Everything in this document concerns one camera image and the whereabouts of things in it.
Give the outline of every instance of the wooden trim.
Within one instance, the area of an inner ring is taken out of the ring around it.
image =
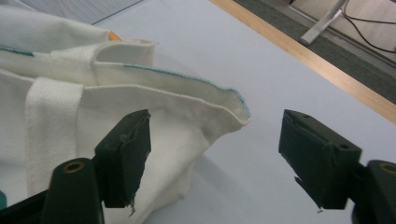
[[[389,100],[362,85],[356,79],[328,63],[316,53],[283,34],[247,9],[239,6],[233,0],[210,0],[210,2],[312,68],[341,90],[372,108],[376,113],[396,124],[396,105]]]

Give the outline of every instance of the bag handle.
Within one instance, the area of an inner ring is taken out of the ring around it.
[[[39,77],[25,103],[28,195],[46,189],[52,170],[76,157],[78,106],[83,85]]]

